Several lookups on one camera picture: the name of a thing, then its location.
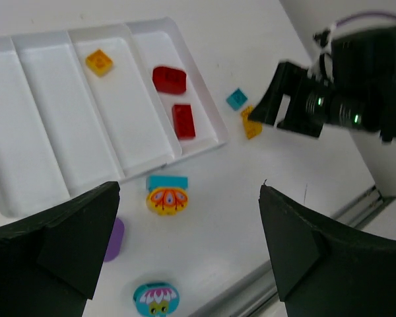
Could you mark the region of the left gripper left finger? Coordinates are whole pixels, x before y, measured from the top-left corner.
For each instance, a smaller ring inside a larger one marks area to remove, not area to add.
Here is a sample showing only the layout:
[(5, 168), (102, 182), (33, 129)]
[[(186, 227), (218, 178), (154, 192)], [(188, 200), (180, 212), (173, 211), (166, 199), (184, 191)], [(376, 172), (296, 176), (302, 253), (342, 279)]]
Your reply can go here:
[(106, 182), (0, 227), (0, 316), (82, 316), (96, 290), (119, 207)]

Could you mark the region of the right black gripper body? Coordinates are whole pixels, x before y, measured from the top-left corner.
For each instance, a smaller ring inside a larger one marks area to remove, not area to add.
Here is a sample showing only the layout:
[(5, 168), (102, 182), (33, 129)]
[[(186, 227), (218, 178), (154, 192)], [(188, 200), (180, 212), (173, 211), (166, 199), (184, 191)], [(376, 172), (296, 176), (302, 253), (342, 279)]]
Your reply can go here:
[(396, 139), (396, 26), (331, 38), (327, 48), (320, 83), (306, 97), (310, 119)]

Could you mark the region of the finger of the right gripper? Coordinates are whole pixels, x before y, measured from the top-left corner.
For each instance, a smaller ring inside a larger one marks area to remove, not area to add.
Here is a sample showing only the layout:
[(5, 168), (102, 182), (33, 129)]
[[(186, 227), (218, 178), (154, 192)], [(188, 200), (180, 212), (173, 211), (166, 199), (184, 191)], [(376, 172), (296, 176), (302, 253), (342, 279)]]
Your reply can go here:
[[(313, 122), (306, 113), (306, 97), (311, 91), (311, 84), (307, 69), (289, 61), (280, 62), (269, 88), (248, 115), (248, 120), (318, 138), (323, 125)], [(289, 97), (286, 115), (280, 122), (276, 122), (284, 96)]]

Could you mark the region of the small teal lego brick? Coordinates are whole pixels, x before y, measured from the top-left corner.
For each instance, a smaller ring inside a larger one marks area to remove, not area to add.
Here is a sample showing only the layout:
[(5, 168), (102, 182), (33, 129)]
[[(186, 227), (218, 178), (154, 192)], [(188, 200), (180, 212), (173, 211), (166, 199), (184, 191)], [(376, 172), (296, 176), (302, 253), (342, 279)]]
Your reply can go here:
[(237, 88), (227, 99), (226, 103), (234, 111), (238, 111), (248, 101), (247, 96), (240, 88)]

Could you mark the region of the yellow butterfly lego brick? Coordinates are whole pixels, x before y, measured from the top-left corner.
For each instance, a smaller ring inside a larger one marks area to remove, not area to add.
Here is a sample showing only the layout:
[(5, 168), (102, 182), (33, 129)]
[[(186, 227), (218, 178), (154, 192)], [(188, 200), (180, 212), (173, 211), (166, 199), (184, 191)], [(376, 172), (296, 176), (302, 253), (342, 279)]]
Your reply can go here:
[(189, 203), (185, 190), (176, 187), (153, 189), (146, 199), (147, 207), (157, 215), (170, 216), (183, 211)]

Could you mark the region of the yellow square lego brick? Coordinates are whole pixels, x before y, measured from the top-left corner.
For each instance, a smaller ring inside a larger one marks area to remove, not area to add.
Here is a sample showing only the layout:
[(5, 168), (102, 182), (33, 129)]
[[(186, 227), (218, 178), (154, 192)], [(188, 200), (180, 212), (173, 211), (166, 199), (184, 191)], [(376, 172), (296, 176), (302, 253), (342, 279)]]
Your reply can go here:
[(96, 50), (85, 58), (88, 68), (97, 76), (102, 77), (114, 66), (112, 59), (101, 49)]

